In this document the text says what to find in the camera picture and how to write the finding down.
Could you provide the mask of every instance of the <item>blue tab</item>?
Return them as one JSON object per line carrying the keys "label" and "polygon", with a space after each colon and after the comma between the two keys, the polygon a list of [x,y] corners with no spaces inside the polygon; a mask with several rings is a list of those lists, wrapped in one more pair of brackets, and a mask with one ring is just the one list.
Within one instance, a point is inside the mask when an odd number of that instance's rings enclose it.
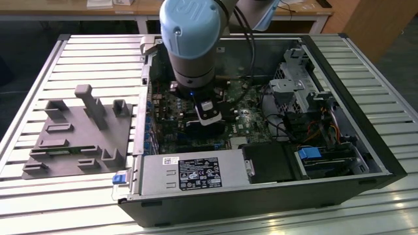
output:
{"label": "blue tab", "polygon": [[113,185],[125,184],[125,174],[122,174],[122,175],[113,175],[112,183],[113,183]]}
{"label": "blue tab", "polygon": [[303,148],[297,151],[300,159],[312,159],[312,158],[320,158],[320,152],[319,148],[311,147],[311,148]]}

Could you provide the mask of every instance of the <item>power supply label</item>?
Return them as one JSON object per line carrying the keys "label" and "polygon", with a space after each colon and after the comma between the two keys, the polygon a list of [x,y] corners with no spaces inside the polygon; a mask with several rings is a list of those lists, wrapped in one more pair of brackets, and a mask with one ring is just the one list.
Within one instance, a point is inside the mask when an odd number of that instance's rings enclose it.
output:
{"label": "power supply label", "polygon": [[178,188],[185,190],[221,187],[217,158],[178,161]]}

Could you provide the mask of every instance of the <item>sticker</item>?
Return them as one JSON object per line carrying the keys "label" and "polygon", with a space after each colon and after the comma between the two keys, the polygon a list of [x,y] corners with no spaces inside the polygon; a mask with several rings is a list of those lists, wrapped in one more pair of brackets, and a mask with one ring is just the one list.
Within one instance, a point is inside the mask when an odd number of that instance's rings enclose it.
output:
{"label": "sticker", "polygon": [[178,164],[178,157],[162,158],[162,165],[176,165]]}
{"label": "sticker", "polygon": [[133,14],[133,11],[114,11],[114,14]]}
{"label": "sticker", "polygon": [[217,158],[178,161],[178,188],[182,191],[221,187]]}

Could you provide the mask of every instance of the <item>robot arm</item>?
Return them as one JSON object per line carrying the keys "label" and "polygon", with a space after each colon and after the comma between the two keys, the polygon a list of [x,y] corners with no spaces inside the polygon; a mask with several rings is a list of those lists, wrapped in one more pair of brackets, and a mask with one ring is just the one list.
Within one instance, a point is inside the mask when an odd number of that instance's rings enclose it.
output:
{"label": "robot arm", "polygon": [[202,126],[221,120],[214,102],[214,44],[234,6],[255,30],[268,27],[279,0],[165,0],[160,8],[162,43],[181,97],[194,102]]}

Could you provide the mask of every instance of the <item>wooden cabinet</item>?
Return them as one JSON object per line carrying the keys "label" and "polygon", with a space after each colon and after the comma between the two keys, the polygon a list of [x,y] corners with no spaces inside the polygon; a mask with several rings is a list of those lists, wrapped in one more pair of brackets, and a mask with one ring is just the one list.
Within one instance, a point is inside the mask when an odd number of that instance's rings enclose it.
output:
{"label": "wooden cabinet", "polygon": [[328,0],[333,15],[321,33],[345,33],[372,62],[418,12],[418,0]]}

